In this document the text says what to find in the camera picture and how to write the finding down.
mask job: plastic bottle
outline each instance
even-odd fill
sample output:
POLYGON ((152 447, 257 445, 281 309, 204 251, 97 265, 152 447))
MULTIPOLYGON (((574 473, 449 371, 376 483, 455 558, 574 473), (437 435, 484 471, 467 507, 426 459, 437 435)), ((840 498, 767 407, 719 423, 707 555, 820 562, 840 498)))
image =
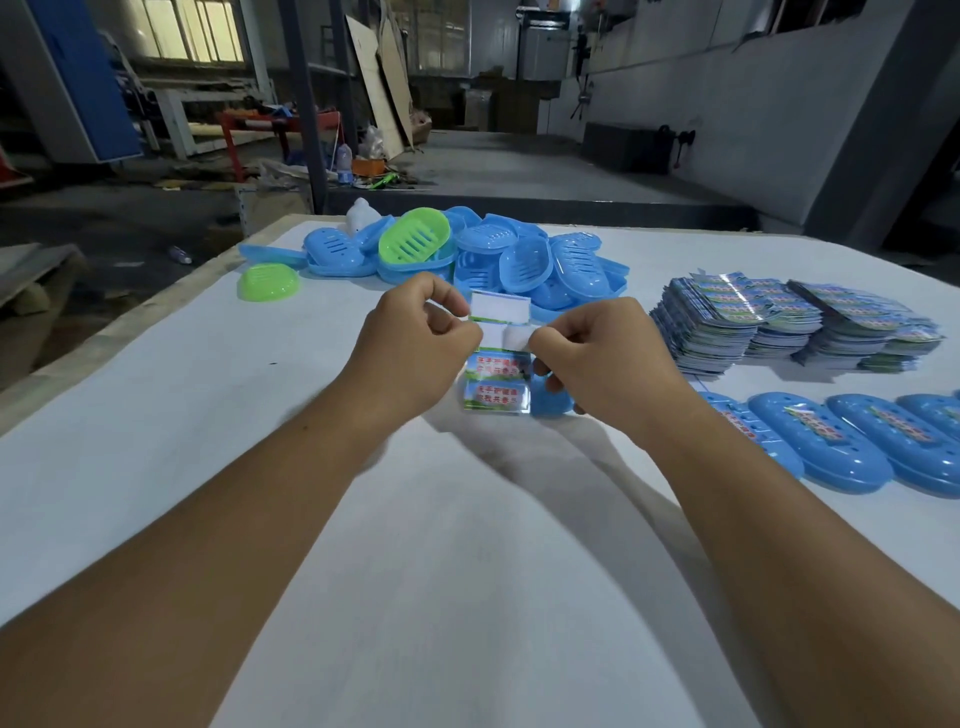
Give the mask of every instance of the plastic bottle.
POLYGON ((367 225, 372 225, 383 215, 370 207, 370 204, 362 197, 353 201, 353 206, 347 210, 347 232, 350 237, 361 231, 367 225))
POLYGON ((333 156, 333 165, 337 169, 337 182, 353 184, 353 152, 346 144, 337 147, 337 152, 333 156))

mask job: orange box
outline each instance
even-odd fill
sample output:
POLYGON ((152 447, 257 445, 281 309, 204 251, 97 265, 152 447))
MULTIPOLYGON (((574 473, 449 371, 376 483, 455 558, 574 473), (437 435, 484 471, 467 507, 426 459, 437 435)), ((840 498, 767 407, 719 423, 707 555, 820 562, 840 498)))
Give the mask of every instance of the orange box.
POLYGON ((353 174, 359 177, 379 177, 387 171, 387 162, 383 159, 360 159, 353 161, 353 174))

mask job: black box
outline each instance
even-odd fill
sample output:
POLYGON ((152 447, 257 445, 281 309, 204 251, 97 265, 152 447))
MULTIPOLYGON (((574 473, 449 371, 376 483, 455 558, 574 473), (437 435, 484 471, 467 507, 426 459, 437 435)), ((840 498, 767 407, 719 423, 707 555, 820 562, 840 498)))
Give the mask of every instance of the black box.
POLYGON ((584 130, 580 154, 614 172, 665 175, 670 171, 670 153, 676 138, 668 126, 654 130, 591 121, 584 130))

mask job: plastic bag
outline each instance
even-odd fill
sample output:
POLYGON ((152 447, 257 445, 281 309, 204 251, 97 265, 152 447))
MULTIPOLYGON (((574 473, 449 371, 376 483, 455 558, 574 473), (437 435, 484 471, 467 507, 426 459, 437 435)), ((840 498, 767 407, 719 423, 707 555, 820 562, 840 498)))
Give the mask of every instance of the plastic bag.
POLYGON ((366 159, 386 159, 387 155, 383 150, 383 132, 375 126, 368 126, 363 141, 357 145, 357 153, 366 159))

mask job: workbench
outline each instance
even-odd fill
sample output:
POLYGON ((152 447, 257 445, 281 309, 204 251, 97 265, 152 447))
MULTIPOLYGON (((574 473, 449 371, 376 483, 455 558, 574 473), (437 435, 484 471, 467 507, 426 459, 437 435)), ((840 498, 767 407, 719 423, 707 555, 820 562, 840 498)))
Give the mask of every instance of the workbench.
MULTIPOLYGON (((297 247, 302 233, 289 230, 318 219, 288 216, 250 242, 297 247)), ((945 283, 800 237, 580 229, 631 266, 628 294, 647 309, 672 277, 742 270, 869 289, 932 316, 948 337, 917 372, 740 364, 691 380, 697 388, 822 400, 960 387, 960 291, 945 283)), ((210 261, 0 396, 0 432, 10 430, 0 438, 0 622, 296 412, 340 371, 387 289, 377 278, 305 279, 291 299, 245 303, 240 265, 235 250, 210 261)), ((402 386, 403 362, 385 362, 384 376, 402 386)), ((960 605, 960 501, 900 482, 868 496, 805 484, 960 605)), ((214 725, 780 722, 643 451, 589 417, 468 413, 451 394, 356 478, 214 725)))

